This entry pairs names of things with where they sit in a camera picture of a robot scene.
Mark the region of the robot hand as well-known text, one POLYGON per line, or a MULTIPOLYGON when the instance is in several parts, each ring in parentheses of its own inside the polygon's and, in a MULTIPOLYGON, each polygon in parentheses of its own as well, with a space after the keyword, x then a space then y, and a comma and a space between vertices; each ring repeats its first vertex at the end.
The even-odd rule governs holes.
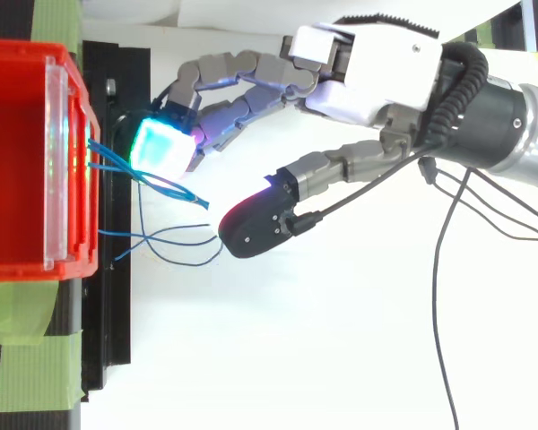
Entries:
POLYGON ((326 216, 296 214, 299 202, 339 182, 368 191, 417 158, 414 138, 443 54, 437 32, 377 14, 302 26, 277 55, 202 56, 182 64, 154 100, 134 135, 130 165, 154 180, 174 180, 208 150, 223 149, 247 125, 290 104, 378 128, 376 140, 312 152, 279 168, 223 217, 218 235, 233 256, 263 254, 326 216))

